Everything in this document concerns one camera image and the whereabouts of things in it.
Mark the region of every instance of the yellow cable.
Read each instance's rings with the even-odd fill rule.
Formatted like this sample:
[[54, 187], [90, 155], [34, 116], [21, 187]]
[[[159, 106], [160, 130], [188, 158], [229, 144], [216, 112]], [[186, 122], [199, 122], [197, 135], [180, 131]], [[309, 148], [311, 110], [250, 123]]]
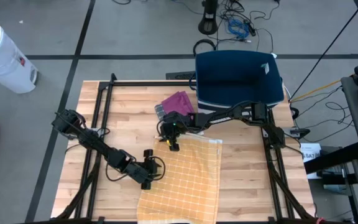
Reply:
[[325, 89], [325, 88], [327, 88], [327, 87], [330, 87], [330, 86], [332, 86], [332, 85], [334, 85], [334, 84], [337, 84], [337, 83], [339, 83], [340, 81], [341, 81], [341, 80], [336, 80], [335, 82], [332, 82], [332, 83], [330, 83], [330, 84], [328, 84], [328, 85], [325, 85], [325, 86], [319, 87], [319, 88], [317, 88], [317, 89], [315, 89], [315, 90], [313, 90], [313, 91], [310, 91], [310, 92], [308, 92], [307, 94], [304, 94], [304, 95], [301, 95], [301, 96], [299, 96], [299, 97], [296, 97], [295, 99], [291, 100], [290, 103], [293, 103], [293, 102], [295, 102], [296, 100], [299, 100], [299, 99], [301, 99], [301, 98], [303, 98], [303, 97], [305, 97], [305, 96], [308, 96], [308, 95], [310, 95], [310, 94], [312, 94], [312, 93], [314, 93], [314, 92], [316, 92], [316, 91], [319, 91], [319, 90]]

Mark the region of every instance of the beige cloth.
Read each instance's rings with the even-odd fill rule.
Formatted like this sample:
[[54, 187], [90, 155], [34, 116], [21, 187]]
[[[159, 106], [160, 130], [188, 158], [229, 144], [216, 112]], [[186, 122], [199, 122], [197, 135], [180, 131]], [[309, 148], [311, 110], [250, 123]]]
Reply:
[[154, 155], [167, 170], [151, 190], [142, 191], [139, 224], [216, 223], [222, 141], [184, 134], [178, 143], [179, 152], [172, 152], [166, 142], [155, 142]]

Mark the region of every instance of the grid-patterned cloth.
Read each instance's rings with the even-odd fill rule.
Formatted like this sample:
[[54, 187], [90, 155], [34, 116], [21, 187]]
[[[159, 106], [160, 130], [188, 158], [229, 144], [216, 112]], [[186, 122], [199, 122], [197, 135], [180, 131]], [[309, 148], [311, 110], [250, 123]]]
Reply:
[[154, 155], [167, 170], [151, 190], [142, 191], [139, 224], [216, 223], [222, 141], [186, 134], [178, 143], [179, 152], [172, 152], [167, 143], [155, 142]]

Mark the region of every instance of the pink fabric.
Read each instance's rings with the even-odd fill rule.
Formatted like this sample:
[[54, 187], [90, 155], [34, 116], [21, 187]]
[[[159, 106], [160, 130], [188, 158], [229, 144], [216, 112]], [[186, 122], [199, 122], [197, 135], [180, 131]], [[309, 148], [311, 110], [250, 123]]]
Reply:
[[171, 111], [176, 111], [182, 115], [194, 113], [193, 106], [191, 105], [189, 97], [185, 91], [176, 92], [174, 95], [163, 100], [161, 104], [166, 114]]

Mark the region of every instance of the white bucket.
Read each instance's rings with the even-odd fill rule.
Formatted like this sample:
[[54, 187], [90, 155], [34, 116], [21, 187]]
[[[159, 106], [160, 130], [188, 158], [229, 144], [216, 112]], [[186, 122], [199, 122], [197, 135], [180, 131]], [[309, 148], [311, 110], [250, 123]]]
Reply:
[[0, 83], [15, 93], [35, 88], [38, 70], [0, 27]]

